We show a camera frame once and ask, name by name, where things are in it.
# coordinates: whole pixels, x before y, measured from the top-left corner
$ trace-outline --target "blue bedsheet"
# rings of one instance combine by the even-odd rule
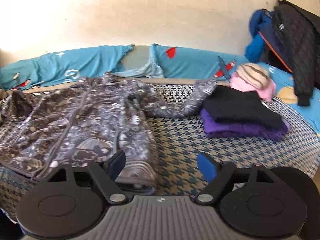
[[[80,76],[99,77],[120,72],[119,63],[132,46],[98,46],[48,53],[20,60],[0,69],[0,88],[20,90],[77,81]]]
[[[291,74],[266,63],[259,63],[268,69],[272,80],[276,83],[276,96],[299,112],[315,129],[320,137],[320,90],[314,88],[310,106],[298,106],[298,99],[294,94],[294,83]]]

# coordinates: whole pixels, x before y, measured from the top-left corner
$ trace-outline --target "mattress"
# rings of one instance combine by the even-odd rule
[[[193,90],[193,85],[185,84],[151,86],[165,100],[171,101],[184,101]],[[238,167],[250,167],[256,162],[269,168],[291,166],[312,178],[319,166],[320,155],[316,132],[297,111],[280,99],[274,98],[268,105],[284,116],[292,127],[281,142],[258,137],[209,139],[198,115],[181,119],[148,118],[160,157],[156,195],[196,195],[204,188],[207,182],[196,164],[199,152],[207,152],[217,161],[231,161]],[[31,181],[0,167],[0,203],[11,218],[15,219],[19,200],[33,186]]]

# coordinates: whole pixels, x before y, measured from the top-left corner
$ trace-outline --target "jacket sleeve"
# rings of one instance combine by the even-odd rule
[[[153,87],[142,84],[146,93],[139,104],[148,117],[180,118],[196,113],[218,83],[215,78],[197,81],[192,94],[184,102],[165,101]]]
[[[1,106],[1,114],[9,120],[24,120],[38,101],[28,93],[19,90],[8,90],[9,97]]]
[[[300,46],[291,48],[294,93],[298,97],[298,106],[309,106],[315,84],[316,39],[313,31],[300,31],[304,32]]]

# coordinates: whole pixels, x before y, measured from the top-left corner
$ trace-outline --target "screw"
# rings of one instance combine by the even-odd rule
[[[201,202],[210,202],[213,200],[213,196],[211,196],[209,194],[201,194],[197,198]]]
[[[125,195],[117,193],[110,196],[110,200],[113,202],[122,202],[125,200]]]

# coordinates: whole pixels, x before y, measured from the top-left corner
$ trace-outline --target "patterned jacket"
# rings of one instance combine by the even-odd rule
[[[39,181],[60,163],[86,166],[121,149],[126,166],[117,182],[153,191],[158,153],[147,117],[193,115],[216,85],[197,82],[185,102],[166,102],[151,86],[110,72],[40,97],[14,90],[1,111],[0,162]]]

